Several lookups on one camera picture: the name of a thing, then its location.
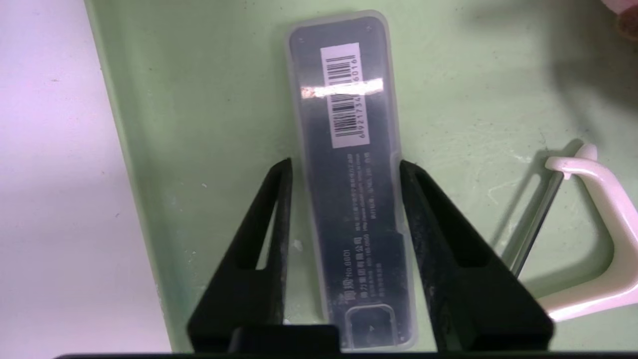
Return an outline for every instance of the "plastic box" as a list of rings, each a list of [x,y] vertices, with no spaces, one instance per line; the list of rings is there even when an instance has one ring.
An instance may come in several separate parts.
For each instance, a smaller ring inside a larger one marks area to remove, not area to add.
[[[303,22],[288,37],[323,309],[344,349],[412,344],[392,61],[376,11]]]

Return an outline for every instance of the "green table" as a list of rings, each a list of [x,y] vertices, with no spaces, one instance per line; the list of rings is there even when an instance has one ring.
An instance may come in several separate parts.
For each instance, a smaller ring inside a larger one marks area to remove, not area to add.
[[[597,0],[88,1],[102,70],[176,351],[267,169],[292,157],[286,318],[320,299],[286,72],[300,20],[388,19],[404,157],[427,169],[497,253],[549,175],[595,143],[638,199],[638,48]],[[613,246],[582,183],[563,184],[522,281],[536,296],[605,270]],[[433,350],[422,294],[420,339]],[[560,323],[553,349],[638,349],[638,307]]]

